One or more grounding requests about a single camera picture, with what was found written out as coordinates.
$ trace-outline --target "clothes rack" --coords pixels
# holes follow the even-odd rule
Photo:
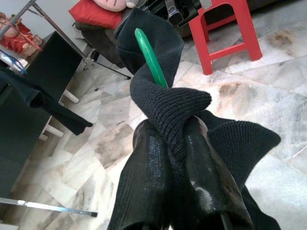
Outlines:
[[[30,7],[33,7],[34,9],[37,10],[37,12],[33,11],[30,9]],[[46,14],[46,12],[43,11],[42,8],[40,8],[40,6],[36,3],[36,0],[30,0],[11,20],[10,23],[11,24],[15,24],[18,19],[21,18],[21,16],[26,12],[26,11],[30,11],[32,13],[35,12],[36,15],[40,15],[42,18],[44,18],[47,22],[49,22],[49,24],[52,25],[52,27],[63,37],[63,39],[83,58],[83,61],[85,62],[85,64],[88,66],[88,68],[90,69],[90,77],[92,79],[95,91],[98,90],[98,85],[96,83],[96,80],[93,76],[92,70],[91,68],[93,67],[93,64],[97,64],[100,65],[118,75],[121,75],[123,77],[125,77],[126,79],[130,80],[131,77],[123,74],[115,69],[112,69],[104,64],[101,64],[99,62],[96,62],[94,60],[92,60],[91,58],[88,58],[87,55],[85,53],[83,53],[72,41],[71,39],[61,30],[61,28],[59,28],[59,26]],[[9,25],[6,25],[1,31],[0,31],[0,39],[2,39],[2,37],[4,36],[4,34],[8,31],[8,29],[10,28]]]

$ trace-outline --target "pink cushion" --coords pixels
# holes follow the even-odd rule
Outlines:
[[[108,11],[122,11],[126,8],[126,0],[93,0],[96,4]]]
[[[121,22],[120,12],[99,7],[93,0],[80,0],[69,10],[75,21],[115,29]]]

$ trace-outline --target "green plastic rod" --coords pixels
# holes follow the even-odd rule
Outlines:
[[[136,28],[134,31],[135,38],[139,44],[139,47],[145,57],[146,63],[152,73],[153,79],[157,85],[164,88],[168,88],[167,82],[165,80],[164,74],[158,62],[158,59],[150,45],[143,30]]]

